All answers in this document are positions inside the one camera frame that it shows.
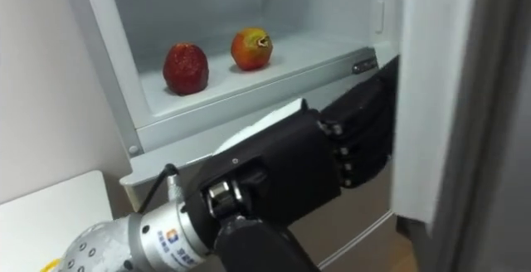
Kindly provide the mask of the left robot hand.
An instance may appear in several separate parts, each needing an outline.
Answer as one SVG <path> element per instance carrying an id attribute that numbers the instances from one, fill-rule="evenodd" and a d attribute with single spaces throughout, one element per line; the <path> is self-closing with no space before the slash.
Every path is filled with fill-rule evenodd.
<path id="1" fill-rule="evenodd" d="M 386 166 L 398 75 L 393 58 L 325 109 L 299 101 L 293 114 L 205 161 L 185 209 L 226 270 L 315 270 L 289 226 Z"/>

